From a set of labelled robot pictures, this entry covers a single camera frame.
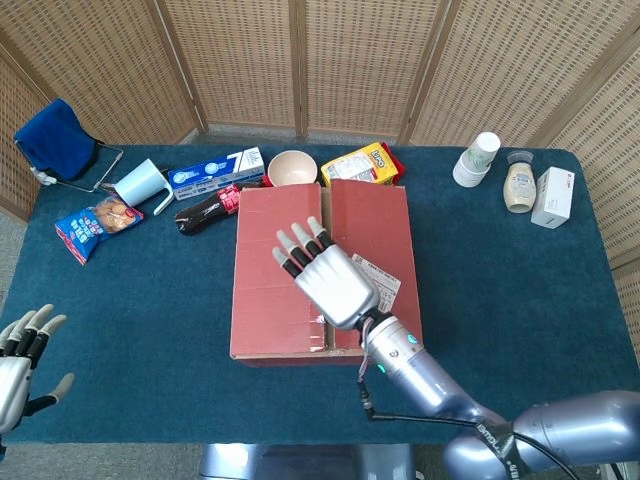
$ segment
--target yellow snack box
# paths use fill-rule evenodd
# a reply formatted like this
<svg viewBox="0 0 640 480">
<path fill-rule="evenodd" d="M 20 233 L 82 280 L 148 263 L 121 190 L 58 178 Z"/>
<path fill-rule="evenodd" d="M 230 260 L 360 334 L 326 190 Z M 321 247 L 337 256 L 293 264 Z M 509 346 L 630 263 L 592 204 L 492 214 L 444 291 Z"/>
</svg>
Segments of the yellow snack box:
<svg viewBox="0 0 640 480">
<path fill-rule="evenodd" d="M 327 187 L 336 178 L 390 185 L 398 174 L 391 157 L 379 142 L 331 160 L 320 171 Z"/>
</svg>

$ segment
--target box flap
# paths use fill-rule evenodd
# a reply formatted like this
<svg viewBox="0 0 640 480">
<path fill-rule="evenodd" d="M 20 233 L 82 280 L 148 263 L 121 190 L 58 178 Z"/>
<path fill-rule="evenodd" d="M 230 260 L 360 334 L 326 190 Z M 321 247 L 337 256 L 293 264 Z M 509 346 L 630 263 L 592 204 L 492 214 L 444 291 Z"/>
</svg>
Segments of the box flap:
<svg viewBox="0 0 640 480">
<path fill-rule="evenodd" d="M 320 186 L 247 189 L 240 195 L 231 356 L 324 350 L 320 314 L 273 260 L 276 231 L 321 218 Z"/>
<path fill-rule="evenodd" d="M 331 184 L 333 240 L 401 281 L 393 313 L 422 340 L 409 209 L 404 188 L 353 180 Z M 336 348 L 359 348 L 359 332 L 336 330 Z"/>
</svg>

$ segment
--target blue towel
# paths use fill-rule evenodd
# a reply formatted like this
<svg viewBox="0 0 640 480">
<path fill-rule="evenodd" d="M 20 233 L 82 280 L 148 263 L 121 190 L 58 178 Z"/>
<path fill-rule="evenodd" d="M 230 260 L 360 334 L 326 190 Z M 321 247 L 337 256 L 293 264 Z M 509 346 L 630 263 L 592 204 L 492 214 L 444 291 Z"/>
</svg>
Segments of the blue towel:
<svg viewBox="0 0 640 480">
<path fill-rule="evenodd" d="M 38 170 L 53 170 L 63 180 L 74 180 L 93 159 L 96 140 L 80 125 L 63 100 L 56 98 L 14 137 Z"/>
</svg>

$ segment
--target white mug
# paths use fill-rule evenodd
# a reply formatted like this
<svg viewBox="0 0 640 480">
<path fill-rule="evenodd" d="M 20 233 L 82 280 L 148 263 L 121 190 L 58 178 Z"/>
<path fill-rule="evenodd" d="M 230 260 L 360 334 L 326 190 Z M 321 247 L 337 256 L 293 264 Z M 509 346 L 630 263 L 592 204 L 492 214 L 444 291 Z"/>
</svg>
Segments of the white mug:
<svg viewBox="0 0 640 480">
<path fill-rule="evenodd" d="M 159 191 L 167 189 L 169 194 L 153 211 L 154 215 L 160 215 L 173 200 L 173 189 L 169 181 L 148 158 L 116 183 L 114 188 L 130 207 L 135 207 Z"/>
</svg>

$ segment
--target woven wall panel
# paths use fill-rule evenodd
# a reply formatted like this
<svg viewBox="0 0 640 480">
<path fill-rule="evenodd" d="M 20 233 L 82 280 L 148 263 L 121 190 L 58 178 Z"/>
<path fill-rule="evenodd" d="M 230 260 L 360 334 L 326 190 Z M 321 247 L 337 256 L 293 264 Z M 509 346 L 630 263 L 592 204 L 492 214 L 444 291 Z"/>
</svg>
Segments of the woven wall panel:
<svg viewBox="0 0 640 480">
<path fill-rule="evenodd" d="M 173 143 L 194 123 L 144 2 L 0 2 L 0 28 L 113 143 Z"/>
<path fill-rule="evenodd" d="M 522 145 L 638 8 L 610 2 L 462 2 L 411 141 Z"/>
<path fill-rule="evenodd" d="M 287 0 L 167 0 L 209 123 L 293 126 Z"/>
<path fill-rule="evenodd" d="M 44 102 L 0 59 L 0 197 L 24 220 L 38 195 L 39 183 L 13 143 L 13 134 Z"/>
<path fill-rule="evenodd" d="M 397 135 L 436 0 L 307 0 L 309 128 Z"/>
<path fill-rule="evenodd" d="M 609 258 L 640 246 L 640 49 L 560 132 L 578 155 Z"/>
<path fill-rule="evenodd" d="M 640 363 L 640 270 L 618 278 L 615 282 L 633 349 Z"/>
</svg>

